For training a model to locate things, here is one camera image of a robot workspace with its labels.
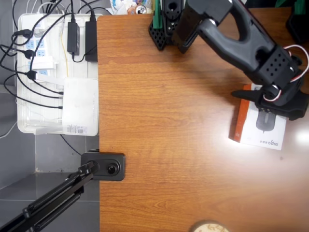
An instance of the red and white wire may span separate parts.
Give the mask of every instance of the red and white wire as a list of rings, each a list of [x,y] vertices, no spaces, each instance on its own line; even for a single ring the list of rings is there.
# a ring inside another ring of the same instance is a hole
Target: red and white wire
[[[278,100],[279,99],[279,97],[281,96],[281,93],[282,93],[282,90],[281,89],[279,89],[277,86],[275,86],[275,85],[273,85],[273,87],[274,88],[276,88],[277,90],[279,90],[279,92],[278,92],[278,94],[277,94],[277,96],[274,98],[274,99],[267,99],[266,97],[265,97],[265,94],[263,95],[263,98],[264,98],[264,100],[265,101],[267,101],[267,102],[275,102],[276,100]]]
[[[290,45],[290,46],[286,46],[286,47],[284,47],[284,49],[289,49],[289,48],[291,48],[291,47],[298,47],[298,48],[300,48],[301,50],[303,50],[303,52],[305,53],[305,55],[306,55],[306,57],[307,57],[307,67],[306,67],[306,69],[305,69],[300,75],[294,77],[294,78],[290,81],[290,83],[291,83],[291,82],[294,82],[294,81],[297,81],[297,80],[299,80],[300,78],[302,78],[302,77],[306,74],[306,72],[309,70],[309,54],[308,54],[308,52],[307,52],[302,46],[297,45],[297,44],[293,44],[293,45]]]
[[[292,83],[292,82],[294,82],[294,81],[297,81],[297,80],[299,80],[300,78],[302,78],[302,77],[306,74],[306,72],[309,70],[309,54],[308,54],[308,52],[307,52],[302,46],[297,45],[297,44],[293,44],[293,45],[290,45],[290,46],[286,46],[286,47],[284,47],[284,49],[287,50],[287,49],[289,49],[289,48],[291,48],[291,47],[298,47],[298,48],[300,48],[301,50],[303,50],[303,52],[305,53],[305,55],[306,55],[306,57],[307,57],[307,67],[306,67],[306,69],[305,69],[300,75],[294,77],[294,78],[290,81],[290,83]],[[267,98],[265,97],[265,95],[263,95],[263,98],[264,98],[264,100],[267,101],[267,102],[275,102],[276,100],[279,99],[279,97],[281,96],[281,94],[282,94],[282,90],[279,89],[278,95],[277,95],[274,99],[271,99],[271,100],[270,100],[270,99],[267,99]]]

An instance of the mouse image on box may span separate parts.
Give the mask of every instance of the mouse image on box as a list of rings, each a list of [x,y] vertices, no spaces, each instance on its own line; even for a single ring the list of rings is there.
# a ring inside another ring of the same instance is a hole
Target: mouse image on box
[[[276,124],[276,114],[259,110],[256,127],[261,131],[272,131]]]

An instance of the white plastic tray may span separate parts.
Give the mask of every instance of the white plastic tray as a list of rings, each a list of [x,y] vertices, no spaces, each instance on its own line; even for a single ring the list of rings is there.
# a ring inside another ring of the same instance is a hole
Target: white plastic tray
[[[38,20],[38,16],[41,18],[43,14],[23,14],[20,16],[18,20],[18,29],[22,28],[22,25],[34,24]],[[48,16],[43,20],[44,27],[48,27],[52,25],[61,15],[53,14]],[[89,14],[76,14],[75,19],[80,27],[80,55],[75,56],[75,60],[81,60],[83,55],[85,54],[85,22],[89,21]],[[70,21],[70,15],[66,16],[65,24],[63,29],[63,44],[65,48],[65,52],[68,59],[68,73],[69,78],[90,78],[90,79],[98,79],[98,63],[96,62],[87,62],[83,61],[81,63],[75,63],[72,60],[71,55],[67,52],[67,31],[68,31],[68,22]],[[66,69],[66,60],[64,51],[61,45],[60,33],[61,33],[62,24],[59,23],[55,25],[48,34],[44,37],[44,46],[48,46],[48,52],[50,56],[53,56],[54,61],[56,62],[56,69],[51,70],[50,74],[55,78],[67,78],[67,69]],[[18,43],[25,42],[26,39],[22,36],[18,37]],[[17,69],[22,72],[27,72],[28,62],[29,60],[25,58],[22,53],[18,53],[17,55]],[[58,96],[48,90],[41,88],[35,83],[31,83],[25,75],[19,75],[22,81],[31,89],[45,94],[49,96]],[[62,86],[56,86],[55,84],[50,84],[46,82],[42,82],[41,84],[45,85],[49,89],[60,91],[63,88]],[[38,94],[32,93],[27,90],[19,81],[17,81],[17,94],[18,96],[25,98],[27,100],[37,102],[44,105],[50,106],[62,106],[62,99],[51,99],[42,97]],[[44,127],[59,127],[62,124],[62,110],[60,109],[50,109],[46,107],[37,106],[23,100],[18,99],[17,103],[17,120],[18,120],[18,128],[23,133],[35,133],[36,129],[41,129]]]

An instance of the green object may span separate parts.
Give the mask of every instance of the green object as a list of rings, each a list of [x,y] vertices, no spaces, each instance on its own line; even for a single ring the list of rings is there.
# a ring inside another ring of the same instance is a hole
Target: green object
[[[161,14],[160,0],[155,0],[153,27],[154,27],[154,29],[162,29],[163,28],[163,19],[162,19],[162,14]]]
[[[281,7],[288,0],[277,0],[275,7]],[[297,0],[294,3],[294,13],[295,15],[305,15],[306,14],[306,0]]]
[[[281,7],[285,2],[286,0],[277,0],[275,7]]]
[[[297,0],[294,4],[295,15],[305,15],[306,14],[306,0]]]

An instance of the wooden desk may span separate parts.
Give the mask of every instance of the wooden desk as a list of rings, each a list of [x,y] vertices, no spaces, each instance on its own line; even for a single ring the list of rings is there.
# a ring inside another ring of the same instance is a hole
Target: wooden desk
[[[289,8],[252,12],[293,43]],[[230,92],[250,80],[200,38],[185,55],[159,52],[151,18],[98,20],[100,150],[127,161],[122,182],[100,183],[101,231],[187,232],[205,219],[231,232],[309,231],[309,114],[288,122],[281,152],[232,141]],[[232,18],[221,29],[237,35]]]

